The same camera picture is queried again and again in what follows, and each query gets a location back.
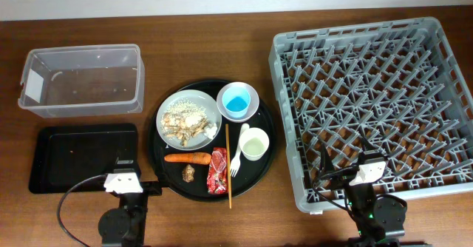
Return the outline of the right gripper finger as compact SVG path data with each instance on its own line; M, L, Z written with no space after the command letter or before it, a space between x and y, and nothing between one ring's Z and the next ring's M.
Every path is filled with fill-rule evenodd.
M328 172L333 172L334 166L332 163L332 160L328 154L327 147L325 146L324 143L321 143L321 146L319 147L319 152L320 152L320 172L321 173L328 173Z
M377 148L373 146L365 137L361 138L361 147L364 152L377 150Z

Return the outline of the cream white cup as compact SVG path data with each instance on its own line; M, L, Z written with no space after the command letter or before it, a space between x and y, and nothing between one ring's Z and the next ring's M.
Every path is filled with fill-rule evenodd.
M260 128L246 129L239 137L239 147L243 155L250 161L257 161L269 148L269 136Z

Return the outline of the food scraps pile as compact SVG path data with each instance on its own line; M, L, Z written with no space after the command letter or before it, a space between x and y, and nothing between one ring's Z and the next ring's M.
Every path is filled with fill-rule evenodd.
M160 125L167 138L176 138L180 145L187 147L188 141L203 133L208 125L206 108L188 99L171 104L163 114Z

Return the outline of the grey plate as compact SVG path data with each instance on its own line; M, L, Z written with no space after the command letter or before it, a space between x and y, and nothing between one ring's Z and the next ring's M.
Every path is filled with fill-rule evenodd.
M209 94L184 89L167 97L158 108L156 129L167 148L201 149L217 138L222 115Z

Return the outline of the red snack wrapper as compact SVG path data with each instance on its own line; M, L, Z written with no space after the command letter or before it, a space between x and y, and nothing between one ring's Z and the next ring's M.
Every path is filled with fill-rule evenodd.
M214 147L206 181L209 194L225 194L228 192L227 165L226 148Z

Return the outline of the white tissue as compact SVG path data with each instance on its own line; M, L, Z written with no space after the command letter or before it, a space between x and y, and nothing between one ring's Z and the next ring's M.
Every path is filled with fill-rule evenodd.
M205 127L205 136L209 139L213 139L217 133L217 125L215 123L210 123Z

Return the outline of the pink bowl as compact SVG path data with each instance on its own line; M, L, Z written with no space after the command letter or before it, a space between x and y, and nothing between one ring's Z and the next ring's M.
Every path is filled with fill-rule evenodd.
M231 118L229 114L225 111L225 108L222 103L222 95L223 93L229 89L230 87L243 87L246 88L247 91L249 91L249 94L251 96L251 102L248 107L247 113L241 117L241 118ZM218 93L217 95L217 108L220 111L220 113L227 118L229 121L236 122L236 123L241 123L246 120L248 120L252 115L256 113L259 107L259 96L256 90L249 84L243 83L243 82L232 82L229 84L226 84Z

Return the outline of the light blue cup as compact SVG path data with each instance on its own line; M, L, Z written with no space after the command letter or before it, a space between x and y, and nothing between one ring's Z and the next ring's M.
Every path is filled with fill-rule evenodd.
M241 118L247 111L251 102L249 91L243 87L230 87L222 95L225 111L231 118Z

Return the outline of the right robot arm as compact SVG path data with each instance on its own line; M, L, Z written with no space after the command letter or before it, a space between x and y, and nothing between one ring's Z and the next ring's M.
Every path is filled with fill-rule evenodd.
M366 138L361 139L361 148L355 163L336 169L322 144L316 180L328 180L331 189L344 190L343 206L329 202L345 210L356 224L358 236L351 237L348 246L399 246L399 238L405 235L407 203L391 194L375 193L373 184L384 176L387 156Z

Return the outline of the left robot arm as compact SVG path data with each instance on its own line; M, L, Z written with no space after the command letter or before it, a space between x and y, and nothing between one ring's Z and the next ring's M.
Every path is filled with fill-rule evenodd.
M143 246L148 199L162 194L160 183L157 180L141 181L137 161L118 158L107 172L103 187L119 199L119 206L105 212L99 220L101 245Z

